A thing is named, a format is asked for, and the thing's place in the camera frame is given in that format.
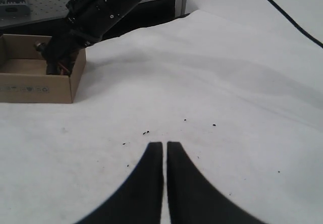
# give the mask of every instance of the wire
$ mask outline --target wire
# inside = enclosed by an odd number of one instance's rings
[[[313,37],[311,34],[309,34],[307,31],[305,31],[290,15],[287,14],[286,11],[284,11],[275,1],[273,0],[267,0],[269,3],[271,3],[290,23],[293,24],[293,26],[296,27],[296,29],[302,33],[304,36],[306,36],[308,39],[310,39],[312,42],[314,42],[316,45],[323,48],[323,43],[317,40],[315,37]]]

